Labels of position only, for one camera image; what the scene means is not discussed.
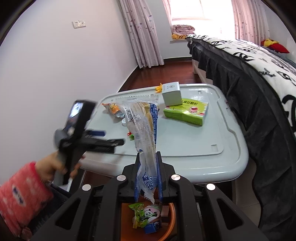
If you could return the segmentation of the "person left hand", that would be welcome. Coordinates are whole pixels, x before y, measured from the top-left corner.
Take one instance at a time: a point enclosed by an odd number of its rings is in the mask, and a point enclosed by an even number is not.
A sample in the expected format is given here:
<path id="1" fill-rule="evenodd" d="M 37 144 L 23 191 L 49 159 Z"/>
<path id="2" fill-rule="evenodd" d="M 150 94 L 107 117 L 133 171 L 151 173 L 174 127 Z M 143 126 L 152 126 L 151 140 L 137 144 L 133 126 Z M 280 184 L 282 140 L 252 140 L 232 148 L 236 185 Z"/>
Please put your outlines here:
<path id="1" fill-rule="evenodd" d="M 37 161 L 35 170 L 44 183 L 53 181 L 56 172 L 63 175 L 67 173 L 65 165 L 58 157 L 58 152 L 51 153 L 49 156 Z"/>

